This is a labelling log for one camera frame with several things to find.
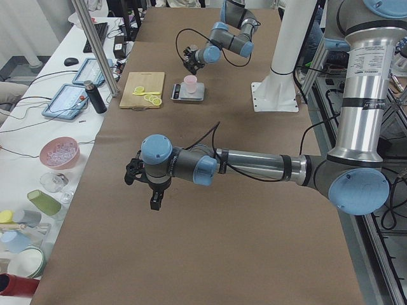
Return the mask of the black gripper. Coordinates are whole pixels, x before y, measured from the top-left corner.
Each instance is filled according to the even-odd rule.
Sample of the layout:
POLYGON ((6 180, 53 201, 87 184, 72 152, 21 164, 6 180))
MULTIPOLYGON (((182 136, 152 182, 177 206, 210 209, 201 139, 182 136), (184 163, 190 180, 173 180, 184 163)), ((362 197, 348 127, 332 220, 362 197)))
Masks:
POLYGON ((183 65, 192 75, 196 75, 205 66, 204 50, 197 45, 189 45, 183 51, 183 65))
POLYGON ((124 181, 127 185, 132 185, 133 182, 139 181, 146 183, 153 190, 150 207, 153 210, 160 210, 162 206, 162 200, 164 197, 165 190, 171 185, 171 178, 165 176, 166 180, 161 183, 153 182, 148 178, 144 162, 141 159, 141 150, 138 150, 134 158, 130 160, 130 163, 125 167, 126 173, 124 176, 124 181))

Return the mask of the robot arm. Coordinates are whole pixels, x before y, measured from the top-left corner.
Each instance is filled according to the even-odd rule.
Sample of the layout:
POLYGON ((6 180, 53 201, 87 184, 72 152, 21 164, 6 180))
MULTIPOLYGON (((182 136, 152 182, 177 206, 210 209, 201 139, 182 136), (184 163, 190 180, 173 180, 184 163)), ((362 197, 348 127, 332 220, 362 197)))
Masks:
POLYGON ((126 167, 126 184, 152 189, 150 206, 159 210, 173 178, 208 186, 216 173, 233 170, 262 182, 293 181, 320 192, 337 209, 366 215, 393 205, 401 182, 382 173, 377 147, 389 87, 394 48, 406 34, 405 1, 330 1, 326 34, 350 48, 340 124, 326 156, 260 154, 205 146, 173 146, 150 135, 126 167))
POLYGON ((205 47, 184 49, 181 56, 184 67, 195 75, 205 64, 216 63, 225 50, 249 58, 254 49, 252 37, 260 25, 254 13, 245 7, 245 1, 224 1, 220 21, 213 25, 205 38, 205 47))

